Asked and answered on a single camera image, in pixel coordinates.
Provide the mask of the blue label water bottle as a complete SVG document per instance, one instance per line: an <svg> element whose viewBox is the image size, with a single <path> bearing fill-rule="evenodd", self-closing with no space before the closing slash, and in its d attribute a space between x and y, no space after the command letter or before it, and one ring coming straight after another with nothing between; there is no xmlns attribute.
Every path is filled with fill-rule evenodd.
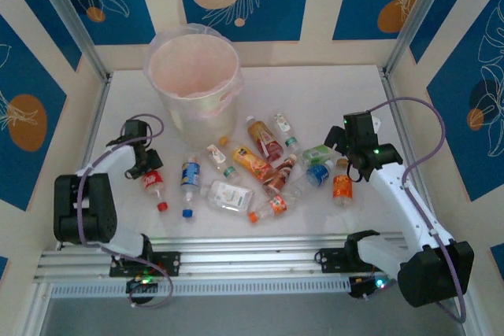
<svg viewBox="0 0 504 336"><path fill-rule="evenodd" d="M300 199L310 194L317 188L322 187L329 179L330 174L335 168L335 162L331 159L324 163L315 164L308 168L295 181L288 183L283 191L283 198Z"/></svg>

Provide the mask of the red label cola bottle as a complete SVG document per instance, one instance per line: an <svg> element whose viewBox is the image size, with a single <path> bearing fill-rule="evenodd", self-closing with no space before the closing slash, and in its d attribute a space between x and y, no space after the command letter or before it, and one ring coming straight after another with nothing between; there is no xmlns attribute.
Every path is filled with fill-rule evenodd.
<svg viewBox="0 0 504 336"><path fill-rule="evenodd" d="M156 206L159 212L165 212L169 209L169 204L165 200L165 182L158 170L152 170L142 176L144 190L156 198Z"/></svg>

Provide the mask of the orange cap orange label bottle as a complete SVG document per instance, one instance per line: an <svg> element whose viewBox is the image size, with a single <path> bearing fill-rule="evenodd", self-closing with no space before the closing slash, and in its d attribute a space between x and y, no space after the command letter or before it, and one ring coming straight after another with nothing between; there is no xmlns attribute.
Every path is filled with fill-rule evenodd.
<svg viewBox="0 0 504 336"><path fill-rule="evenodd" d="M287 202L280 195L276 195L256 206L251 212L248 212L248 219L251 223L256 223L259 220L279 216L286 211Z"/></svg>

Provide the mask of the stubby orange label bottle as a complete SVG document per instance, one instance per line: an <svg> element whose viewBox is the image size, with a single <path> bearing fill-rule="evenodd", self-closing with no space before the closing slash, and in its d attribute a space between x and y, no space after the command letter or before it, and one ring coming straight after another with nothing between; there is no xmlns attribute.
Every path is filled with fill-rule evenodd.
<svg viewBox="0 0 504 336"><path fill-rule="evenodd" d="M353 201L352 181L347 175L349 162L346 158L339 158L335 165L335 174L332 184L332 200L340 206L345 207Z"/></svg>

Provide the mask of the blue label blue cap bottle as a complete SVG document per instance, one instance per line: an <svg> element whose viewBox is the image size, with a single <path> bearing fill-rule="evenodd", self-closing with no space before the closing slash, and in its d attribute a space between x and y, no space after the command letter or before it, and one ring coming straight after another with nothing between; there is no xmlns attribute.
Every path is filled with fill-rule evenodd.
<svg viewBox="0 0 504 336"><path fill-rule="evenodd" d="M180 189L183 193L182 217L194 215L194 199L200 191L200 159L196 153L188 153L181 166Z"/></svg>

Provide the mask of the orange juice bottle yellow cap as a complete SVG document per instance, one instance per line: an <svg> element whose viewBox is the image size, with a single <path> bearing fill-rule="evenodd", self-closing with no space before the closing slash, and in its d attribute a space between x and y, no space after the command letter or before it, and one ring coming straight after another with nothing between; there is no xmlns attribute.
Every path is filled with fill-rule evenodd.
<svg viewBox="0 0 504 336"><path fill-rule="evenodd" d="M255 179L263 183L276 174L276 169L267 161L253 153L245 144L223 136L219 139L234 162L245 168Z"/></svg>

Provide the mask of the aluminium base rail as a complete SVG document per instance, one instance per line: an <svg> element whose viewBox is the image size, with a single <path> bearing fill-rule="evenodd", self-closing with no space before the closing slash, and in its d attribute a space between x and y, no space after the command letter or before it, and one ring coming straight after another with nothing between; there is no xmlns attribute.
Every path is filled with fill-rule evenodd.
<svg viewBox="0 0 504 336"><path fill-rule="evenodd" d="M180 279L267 279L321 275L323 248L342 247L345 234L247 238L154 238L156 252L180 253ZM65 244L42 253L33 281L84 282L109 278L111 257Z"/></svg>

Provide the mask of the gold red label bottle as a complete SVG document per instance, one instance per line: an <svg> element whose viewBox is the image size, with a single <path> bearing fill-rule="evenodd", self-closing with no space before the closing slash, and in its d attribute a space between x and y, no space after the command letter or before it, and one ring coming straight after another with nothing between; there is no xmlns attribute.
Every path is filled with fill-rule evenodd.
<svg viewBox="0 0 504 336"><path fill-rule="evenodd" d="M277 161L283 156L283 147L263 121L248 116L246 129L255 146L268 162Z"/></svg>

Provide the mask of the aluminium frame post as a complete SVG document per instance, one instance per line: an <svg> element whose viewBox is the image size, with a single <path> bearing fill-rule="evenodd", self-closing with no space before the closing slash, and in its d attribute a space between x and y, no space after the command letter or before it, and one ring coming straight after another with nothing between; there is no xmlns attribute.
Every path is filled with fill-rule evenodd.
<svg viewBox="0 0 504 336"><path fill-rule="evenodd" d="M409 16L398 34L394 47L383 67L384 77L389 79L395 69L398 67L403 54L409 48L414 36L417 34L422 22L431 9L435 0L416 0Z"/></svg>
<svg viewBox="0 0 504 336"><path fill-rule="evenodd" d="M85 56L88 63L94 70L103 85L109 82L109 70L99 57L95 45L84 27L82 20L78 16L70 0L49 0L57 12L61 22L66 27L72 39Z"/></svg>

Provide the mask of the controller board with LEDs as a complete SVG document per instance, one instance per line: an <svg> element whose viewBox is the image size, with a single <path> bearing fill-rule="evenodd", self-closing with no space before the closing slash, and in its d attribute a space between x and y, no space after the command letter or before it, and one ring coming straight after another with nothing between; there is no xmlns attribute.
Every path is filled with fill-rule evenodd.
<svg viewBox="0 0 504 336"><path fill-rule="evenodd" d="M126 282L125 293L132 307L139 307L151 302L157 293L158 284L151 279L134 278Z"/></svg>
<svg viewBox="0 0 504 336"><path fill-rule="evenodd" d="M351 276L349 295L358 300L369 300L392 287L396 280L384 275Z"/></svg>

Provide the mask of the brown label bottle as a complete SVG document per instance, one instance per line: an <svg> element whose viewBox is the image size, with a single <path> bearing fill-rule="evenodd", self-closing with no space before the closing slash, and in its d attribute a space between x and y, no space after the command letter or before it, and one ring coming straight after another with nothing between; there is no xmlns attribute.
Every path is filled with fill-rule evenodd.
<svg viewBox="0 0 504 336"><path fill-rule="evenodd" d="M296 162L296 155L293 153L290 154L284 162L276 168L275 174L263 183L263 190L269 197L272 198L276 196L284 188Z"/></svg>

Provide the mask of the clear bottle white green label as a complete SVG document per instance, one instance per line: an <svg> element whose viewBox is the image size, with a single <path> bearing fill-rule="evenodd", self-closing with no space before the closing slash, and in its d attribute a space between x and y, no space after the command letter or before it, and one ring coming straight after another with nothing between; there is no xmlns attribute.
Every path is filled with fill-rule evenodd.
<svg viewBox="0 0 504 336"><path fill-rule="evenodd" d="M228 156L216 145L209 144L206 147L206 154L213 166L223 177L232 184L241 183L241 175L235 169Z"/></svg>
<svg viewBox="0 0 504 336"><path fill-rule="evenodd" d="M274 113L272 116L273 126L280 142L287 148L289 153L298 155L301 151L301 146L293 132L293 127L287 121L282 113Z"/></svg>

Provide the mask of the aluminium table side rail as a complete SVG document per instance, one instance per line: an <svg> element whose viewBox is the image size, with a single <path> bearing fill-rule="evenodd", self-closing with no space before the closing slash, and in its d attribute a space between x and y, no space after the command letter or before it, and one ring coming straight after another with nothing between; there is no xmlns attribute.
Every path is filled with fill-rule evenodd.
<svg viewBox="0 0 504 336"><path fill-rule="evenodd" d="M65 242L62 238L64 227L61 225L62 219L73 225L76 223L75 209L72 202L76 200L75 186L78 186L78 173L86 168L91 162L91 155L98 135L98 129L102 121L102 115L109 95L111 79L108 78L102 85L96 106L92 112L91 125L84 139L83 153L77 170L72 173L65 173L54 180L54 204L53 204L53 233L57 240L56 250L62 249Z"/></svg>
<svg viewBox="0 0 504 336"><path fill-rule="evenodd" d="M419 239L429 239L435 220L430 213L430 197L418 169L413 166L418 160L413 151L410 130L406 122L402 101L391 81L380 73L386 96L386 104L374 113L381 119L379 137L392 144L399 152L406 168L407 177L400 168L392 170L392 178L382 187L386 190L384 201L387 211L397 221L407 239L415 234Z"/></svg>

